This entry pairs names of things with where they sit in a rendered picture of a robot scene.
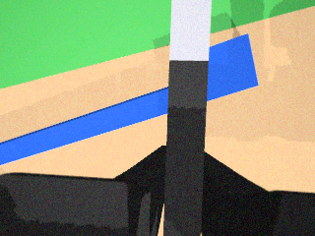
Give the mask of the green flat mat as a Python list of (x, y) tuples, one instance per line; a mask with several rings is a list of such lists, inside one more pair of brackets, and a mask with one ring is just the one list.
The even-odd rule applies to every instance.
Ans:
[[(315, 6), (212, 0), (210, 34)], [(0, 0), (0, 89), (170, 45), (171, 0)]]

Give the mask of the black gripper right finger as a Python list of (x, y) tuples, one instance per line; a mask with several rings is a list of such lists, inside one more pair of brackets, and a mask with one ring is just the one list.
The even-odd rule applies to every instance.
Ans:
[(315, 193), (271, 190), (205, 152), (202, 236), (315, 236)]

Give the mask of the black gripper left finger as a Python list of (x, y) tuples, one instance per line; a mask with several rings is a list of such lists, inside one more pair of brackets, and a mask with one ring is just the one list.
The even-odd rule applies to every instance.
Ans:
[(0, 174), (0, 236), (158, 236), (166, 146), (114, 178)]

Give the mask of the blue flat bar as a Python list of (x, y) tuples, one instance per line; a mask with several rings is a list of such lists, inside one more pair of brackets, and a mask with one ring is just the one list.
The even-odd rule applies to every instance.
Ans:
[[(248, 33), (209, 50), (207, 101), (258, 85)], [(167, 114), (168, 87), (0, 143), (0, 165)]]

